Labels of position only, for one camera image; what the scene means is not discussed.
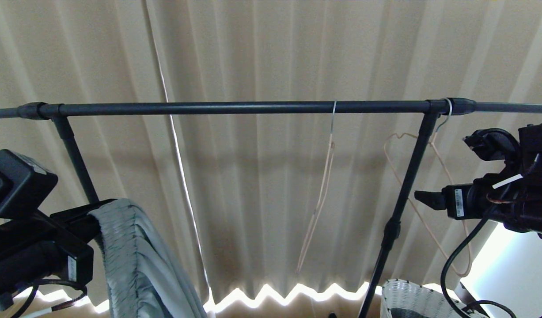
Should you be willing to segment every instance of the laundry basket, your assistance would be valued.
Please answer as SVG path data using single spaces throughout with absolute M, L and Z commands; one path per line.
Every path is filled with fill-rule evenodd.
M 465 307 L 457 302 L 460 308 Z M 408 282 L 388 280 L 383 286 L 381 318 L 460 318 L 439 292 Z M 487 318 L 478 312 L 472 318 Z

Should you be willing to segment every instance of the light blue fabric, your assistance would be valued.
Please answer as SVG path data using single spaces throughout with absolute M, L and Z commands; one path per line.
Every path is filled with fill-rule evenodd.
M 102 232 L 97 242 L 113 318 L 206 317 L 188 275 L 140 207 L 120 199 L 90 214 Z

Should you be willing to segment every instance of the garment rack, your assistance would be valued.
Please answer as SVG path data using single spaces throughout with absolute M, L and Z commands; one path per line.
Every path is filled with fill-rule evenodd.
M 535 113 L 542 114 L 542 104 L 475 102 L 466 98 L 449 98 L 452 104 L 451 115 L 465 115 L 474 112 L 491 113 Z M 359 318 L 365 318 L 375 287 L 388 259 L 394 241 L 400 234 L 400 218 L 406 200 L 410 195 L 420 162 L 434 131 L 436 120 L 441 115 L 449 114 L 446 99 L 428 99 L 424 101 L 338 101 L 336 113 L 422 113 L 422 123 L 418 139 L 414 145 L 412 157 L 406 169 L 404 182 L 398 193 L 392 216 L 384 227 L 384 235 L 379 255 L 367 293 L 361 307 Z M 200 114 L 319 114 L 331 113 L 333 102 L 330 101 L 287 101 L 287 102 L 169 102 L 169 103 L 87 103 L 87 104 L 47 104 L 43 102 L 0 109 L 1 118 L 21 117 L 25 119 L 51 119 L 59 136 L 63 140 L 67 153 L 89 203 L 97 203 L 99 197 L 84 164 L 83 157 L 76 144 L 75 134 L 69 124 L 70 116 L 96 115 L 200 115 Z

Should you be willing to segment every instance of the white wall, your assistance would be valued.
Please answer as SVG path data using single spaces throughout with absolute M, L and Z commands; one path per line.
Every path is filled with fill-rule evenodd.
M 518 317 L 542 316 L 542 240 L 497 226 L 461 282 L 477 300 L 499 302 Z M 483 308 L 495 318 L 508 317 L 499 308 Z

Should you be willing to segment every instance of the light under curtain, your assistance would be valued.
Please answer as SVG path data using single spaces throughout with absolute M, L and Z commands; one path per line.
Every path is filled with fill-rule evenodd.
M 163 101 L 161 75 L 170 101 L 460 96 L 542 103 L 542 0 L 0 0 L 0 108 Z M 282 296 L 296 284 L 356 291 L 370 278 L 398 195 L 383 143 L 392 133 L 417 133 L 420 120 L 336 114 L 329 190 L 299 273 L 331 115 L 174 116 L 192 210 L 168 117 L 72 117 L 71 124 L 100 198 L 141 205 L 200 298 L 208 298 L 209 285 L 218 303 L 235 288 L 255 298 L 264 284 Z M 481 162 L 463 136 L 489 127 L 516 134 L 541 122 L 541 115 L 524 114 L 451 117 L 436 145 L 454 180 L 470 182 L 500 163 Z M 412 147 L 405 139 L 388 147 L 400 175 Z M 0 121 L 1 148 L 59 175 L 42 211 L 85 204 L 52 125 Z M 414 189 L 447 182 L 427 151 Z M 448 252 L 465 236 L 461 222 L 423 205 L 419 210 Z M 475 238 L 475 255 L 492 229 L 487 225 Z M 99 254 L 89 284 L 93 304 L 107 299 Z M 443 264 L 407 207 L 383 279 L 437 282 Z M 456 266 L 465 268 L 466 255 Z M 449 286 L 456 282 L 450 275 Z

